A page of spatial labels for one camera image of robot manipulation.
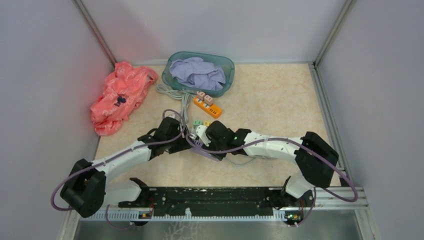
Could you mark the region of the yellow plug adapter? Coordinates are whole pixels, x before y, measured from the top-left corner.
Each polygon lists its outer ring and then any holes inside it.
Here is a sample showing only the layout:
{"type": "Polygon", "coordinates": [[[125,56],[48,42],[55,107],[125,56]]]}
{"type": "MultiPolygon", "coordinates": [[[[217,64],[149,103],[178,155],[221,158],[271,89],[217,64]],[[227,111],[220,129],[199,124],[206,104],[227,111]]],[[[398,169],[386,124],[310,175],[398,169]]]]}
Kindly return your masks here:
{"type": "Polygon", "coordinates": [[[204,121],[203,125],[209,127],[212,124],[212,121],[204,121]]]}

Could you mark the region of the green plug adapter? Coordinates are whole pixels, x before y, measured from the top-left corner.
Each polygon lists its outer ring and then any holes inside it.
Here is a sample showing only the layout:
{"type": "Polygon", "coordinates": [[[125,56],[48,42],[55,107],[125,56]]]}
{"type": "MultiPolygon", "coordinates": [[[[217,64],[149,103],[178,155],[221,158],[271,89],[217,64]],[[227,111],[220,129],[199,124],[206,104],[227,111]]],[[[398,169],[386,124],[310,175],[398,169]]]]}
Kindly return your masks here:
{"type": "Polygon", "coordinates": [[[203,121],[199,119],[195,119],[192,123],[192,128],[195,130],[198,126],[203,125],[203,121]]]}

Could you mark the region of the orange power strip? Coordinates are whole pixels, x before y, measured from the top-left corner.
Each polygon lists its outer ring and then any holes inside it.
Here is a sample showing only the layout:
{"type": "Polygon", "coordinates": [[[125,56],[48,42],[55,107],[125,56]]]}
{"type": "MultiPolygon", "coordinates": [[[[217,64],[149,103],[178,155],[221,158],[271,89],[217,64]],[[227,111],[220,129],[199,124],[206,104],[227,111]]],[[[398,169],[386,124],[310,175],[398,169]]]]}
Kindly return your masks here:
{"type": "Polygon", "coordinates": [[[208,105],[196,96],[194,97],[193,102],[197,107],[202,109],[205,113],[214,119],[218,119],[222,115],[222,109],[216,104],[208,105]]]}

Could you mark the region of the pink plug adapter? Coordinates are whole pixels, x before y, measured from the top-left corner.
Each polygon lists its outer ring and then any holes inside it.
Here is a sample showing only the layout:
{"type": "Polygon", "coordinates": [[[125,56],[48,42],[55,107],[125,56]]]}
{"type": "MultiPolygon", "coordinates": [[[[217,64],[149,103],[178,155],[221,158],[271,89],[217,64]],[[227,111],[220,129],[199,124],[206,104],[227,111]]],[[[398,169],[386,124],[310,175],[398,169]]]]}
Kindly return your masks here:
{"type": "Polygon", "coordinates": [[[203,91],[197,91],[197,92],[196,92],[196,97],[197,97],[200,101],[203,101],[203,100],[204,100],[204,98],[205,98],[205,96],[206,96],[206,93],[205,93],[205,92],[203,92],[203,91]]]}
{"type": "Polygon", "coordinates": [[[203,101],[204,101],[204,103],[205,103],[206,105],[208,105],[208,106],[212,106],[212,105],[214,104],[214,98],[213,98],[213,97],[211,97],[210,95],[205,95],[205,96],[203,97],[203,101]]]}

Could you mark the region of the purple power strip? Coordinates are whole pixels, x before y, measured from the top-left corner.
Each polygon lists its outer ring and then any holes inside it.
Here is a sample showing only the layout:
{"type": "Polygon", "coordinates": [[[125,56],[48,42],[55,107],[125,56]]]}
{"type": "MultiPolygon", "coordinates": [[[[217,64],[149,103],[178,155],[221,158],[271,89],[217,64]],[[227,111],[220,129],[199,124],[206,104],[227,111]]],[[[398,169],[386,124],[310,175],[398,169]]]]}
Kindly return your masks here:
{"type": "Polygon", "coordinates": [[[194,140],[193,143],[194,143],[195,147],[192,147],[190,149],[192,152],[199,154],[203,157],[206,157],[208,159],[211,159],[213,161],[216,161],[216,162],[222,161],[222,158],[220,158],[219,156],[205,152],[207,147],[203,144],[203,142],[201,140],[194,140]]]}

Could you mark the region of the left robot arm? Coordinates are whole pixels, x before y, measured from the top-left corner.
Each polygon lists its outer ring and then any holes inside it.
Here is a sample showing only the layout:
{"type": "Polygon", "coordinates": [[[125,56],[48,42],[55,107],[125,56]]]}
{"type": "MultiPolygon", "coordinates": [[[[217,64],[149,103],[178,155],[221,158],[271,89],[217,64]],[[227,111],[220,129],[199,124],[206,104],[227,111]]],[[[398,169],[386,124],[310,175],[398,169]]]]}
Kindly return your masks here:
{"type": "Polygon", "coordinates": [[[147,163],[167,152],[173,154],[188,148],[186,126],[177,119],[167,116],[157,128],[138,137],[131,145],[104,158],[87,161],[78,160],[69,176],[59,184],[51,197],[55,205],[56,193],[81,217],[88,218],[108,205],[121,203],[144,207],[149,203],[148,187],[138,178],[120,183],[112,180],[130,169],[147,163]]]}

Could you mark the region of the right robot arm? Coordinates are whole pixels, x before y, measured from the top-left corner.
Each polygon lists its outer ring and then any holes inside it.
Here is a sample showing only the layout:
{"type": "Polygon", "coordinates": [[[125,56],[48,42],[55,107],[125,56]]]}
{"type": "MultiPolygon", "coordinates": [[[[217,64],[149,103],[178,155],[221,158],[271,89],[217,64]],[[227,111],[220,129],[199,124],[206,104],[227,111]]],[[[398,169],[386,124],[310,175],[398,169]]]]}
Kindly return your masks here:
{"type": "Polygon", "coordinates": [[[216,120],[209,126],[196,127],[195,134],[203,143],[202,148],[220,161],[232,154],[297,164],[298,173],[289,177],[281,193],[287,206],[295,206],[304,193],[314,187],[328,188],[339,160],[339,154],[312,131],[301,137],[283,138],[247,128],[233,131],[216,120]]]}

